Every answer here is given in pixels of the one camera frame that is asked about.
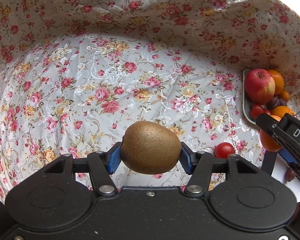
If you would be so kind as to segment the dark purple passion fruit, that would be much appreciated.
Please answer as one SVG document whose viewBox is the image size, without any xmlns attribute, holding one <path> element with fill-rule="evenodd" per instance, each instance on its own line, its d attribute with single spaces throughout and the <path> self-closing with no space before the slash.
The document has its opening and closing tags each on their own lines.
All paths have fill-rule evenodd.
<svg viewBox="0 0 300 240">
<path fill-rule="evenodd" d="M 295 177 L 296 177 L 296 174 L 295 174 L 295 172 L 291 168 L 289 168 L 285 172 L 285 180 L 286 180 L 286 182 L 291 182 Z"/>
</svg>

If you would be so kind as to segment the brown kiwi fruit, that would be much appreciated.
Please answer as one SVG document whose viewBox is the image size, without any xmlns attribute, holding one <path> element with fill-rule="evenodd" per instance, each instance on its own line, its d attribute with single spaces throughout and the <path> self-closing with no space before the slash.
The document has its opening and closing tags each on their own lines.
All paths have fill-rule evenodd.
<svg viewBox="0 0 300 240">
<path fill-rule="evenodd" d="M 130 125 L 120 147 L 124 164 L 142 174 L 168 172 L 175 167 L 180 154 L 179 138 L 168 128 L 150 121 Z"/>
</svg>

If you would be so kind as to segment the mandarin orange with stem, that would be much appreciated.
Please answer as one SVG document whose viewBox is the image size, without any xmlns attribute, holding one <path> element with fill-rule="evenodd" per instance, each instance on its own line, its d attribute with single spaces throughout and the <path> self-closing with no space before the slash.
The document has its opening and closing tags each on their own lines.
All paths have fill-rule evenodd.
<svg viewBox="0 0 300 240">
<path fill-rule="evenodd" d="M 279 145 L 271 136 L 269 136 L 262 128 L 259 130 L 260 141 L 263 148 L 269 152 L 277 152 L 283 147 Z"/>
</svg>

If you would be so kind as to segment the white box with black rim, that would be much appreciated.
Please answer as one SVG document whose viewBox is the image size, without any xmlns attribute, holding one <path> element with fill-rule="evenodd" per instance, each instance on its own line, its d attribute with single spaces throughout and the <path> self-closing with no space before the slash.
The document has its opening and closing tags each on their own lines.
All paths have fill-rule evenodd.
<svg viewBox="0 0 300 240">
<path fill-rule="evenodd" d="M 286 182 L 285 172 L 289 167 L 279 152 L 266 151 L 261 169 L 288 187 L 296 196 L 297 202 L 300 202 L 300 181 L 295 177 L 291 182 Z"/>
</svg>

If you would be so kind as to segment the large bumpy orange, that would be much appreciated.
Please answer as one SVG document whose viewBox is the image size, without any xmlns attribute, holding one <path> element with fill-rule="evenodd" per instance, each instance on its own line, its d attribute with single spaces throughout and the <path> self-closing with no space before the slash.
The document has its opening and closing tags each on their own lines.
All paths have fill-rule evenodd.
<svg viewBox="0 0 300 240">
<path fill-rule="evenodd" d="M 287 106 L 277 106 L 270 112 L 272 115 L 279 116 L 280 118 L 282 118 L 285 114 L 289 114 L 291 116 L 295 115 L 294 111 Z"/>
</svg>

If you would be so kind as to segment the small red cherry tomato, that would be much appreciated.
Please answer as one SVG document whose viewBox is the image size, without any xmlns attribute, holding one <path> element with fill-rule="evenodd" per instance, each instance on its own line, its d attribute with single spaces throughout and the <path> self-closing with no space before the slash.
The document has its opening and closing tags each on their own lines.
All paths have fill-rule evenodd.
<svg viewBox="0 0 300 240">
<path fill-rule="evenodd" d="M 232 144 L 228 142 L 222 142 L 215 147 L 215 157 L 227 159 L 228 155 L 234 154 L 235 149 Z"/>
</svg>

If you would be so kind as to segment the cherry tomato on plate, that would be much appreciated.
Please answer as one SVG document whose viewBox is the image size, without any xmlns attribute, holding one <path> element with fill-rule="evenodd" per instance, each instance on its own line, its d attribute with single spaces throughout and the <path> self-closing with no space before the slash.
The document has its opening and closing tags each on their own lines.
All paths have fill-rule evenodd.
<svg viewBox="0 0 300 240">
<path fill-rule="evenodd" d="M 249 108 L 249 116 L 251 120 L 255 120 L 260 114 L 264 113 L 263 107 L 261 105 L 251 105 Z"/>
<path fill-rule="evenodd" d="M 266 114 L 268 114 L 268 115 L 271 115 L 271 112 L 269 110 L 267 110 L 267 109 L 263 109 L 263 112 L 266 113 Z"/>
</svg>

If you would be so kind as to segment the purple plum on plate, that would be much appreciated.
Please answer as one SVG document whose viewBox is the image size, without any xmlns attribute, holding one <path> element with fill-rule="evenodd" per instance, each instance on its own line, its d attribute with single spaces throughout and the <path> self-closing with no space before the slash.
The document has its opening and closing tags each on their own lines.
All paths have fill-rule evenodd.
<svg viewBox="0 0 300 240">
<path fill-rule="evenodd" d="M 274 96 L 271 100 L 266 104 L 267 110 L 272 110 L 278 106 L 287 106 L 286 100 L 283 98 L 279 98 L 278 96 Z"/>
</svg>

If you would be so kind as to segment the small kumquat orange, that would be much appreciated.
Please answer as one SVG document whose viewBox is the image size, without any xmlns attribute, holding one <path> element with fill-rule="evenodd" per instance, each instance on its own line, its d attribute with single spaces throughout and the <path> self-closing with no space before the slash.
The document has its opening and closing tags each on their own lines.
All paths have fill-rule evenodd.
<svg viewBox="0 0 300 240">
<path fill-rule="evenodd" d="M 283 89 L 283 90 L 281 91 L 281 93 L 278 95 L 278 97 L 279 97 L 280 99 L 285 100 L 285 102 L 288 102 L 288 101 L 289 101 L 289 98 L 290 98 L 290 94 L 289 94 L 289 92 L 288 92 L 287 90 Z"/>
</svg>

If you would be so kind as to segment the pale green fruit plate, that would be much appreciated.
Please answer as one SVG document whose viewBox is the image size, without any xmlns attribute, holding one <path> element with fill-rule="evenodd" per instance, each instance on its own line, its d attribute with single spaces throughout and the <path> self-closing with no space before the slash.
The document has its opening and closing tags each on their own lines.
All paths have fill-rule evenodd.
<svg viewBox="0 0 300 240">
<path fill-rule="evenodd" d="M 256 88 L 260 83 L 260 78 L 257 76 L 257 72 L 251 69 L 243 70 L 243 94 L 242 94 L 242 111 L 246 120 L 256 127 L 255 118 L 250 116 L 251 107 L 253 107 L 254 102 L 250 99 L 249 94 L 246 92 L 246 86 L 251 83 L 252 88 L 249 88 L 249 91 L 252 91 L 253 88 Z"/>
</svg>

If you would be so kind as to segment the orange behind apple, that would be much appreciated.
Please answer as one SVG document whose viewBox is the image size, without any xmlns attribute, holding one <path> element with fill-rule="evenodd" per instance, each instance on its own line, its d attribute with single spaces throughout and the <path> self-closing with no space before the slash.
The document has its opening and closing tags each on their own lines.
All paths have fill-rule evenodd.
<svg viewBox="0 0 300 240">
<path fill-rule="evenodd" d="M 274 69 L 269 69 L 268 73 L 272 76 L 272 78 L 275 81 L 275 93 L 274 94 L 275 95 L 280 94 L 283 91 L 284 85 L 285 85 L 283 76 L 277 70 L 274 70 Z"/>
</svg>

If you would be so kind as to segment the red apple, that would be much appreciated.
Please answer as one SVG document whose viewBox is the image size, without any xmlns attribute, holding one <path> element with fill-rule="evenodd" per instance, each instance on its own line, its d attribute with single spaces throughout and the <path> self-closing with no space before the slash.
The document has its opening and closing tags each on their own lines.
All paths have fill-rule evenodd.
<svg viewBox="0 0 300 240">
<path fill-rule="evenodd" d="M 252 102 L 265 105 L 274 96 L 275 81 L 267 70 L 254 69 L 245 76 L 244 90 Z"/>
</svg>

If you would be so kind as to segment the floral tablecloth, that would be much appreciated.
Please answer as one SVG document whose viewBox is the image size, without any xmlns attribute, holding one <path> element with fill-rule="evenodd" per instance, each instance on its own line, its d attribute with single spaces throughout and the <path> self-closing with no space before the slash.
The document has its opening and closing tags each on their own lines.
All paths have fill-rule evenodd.
<svg viewBox="0 0 300 240">
<path fill-rule="evenodd" d="M 261 166 L 246 68 L 281 72 L 300 119 L 300 17 L 280 0 L 0 0 L 0 200 L 139 120 Z"/>
</svg>

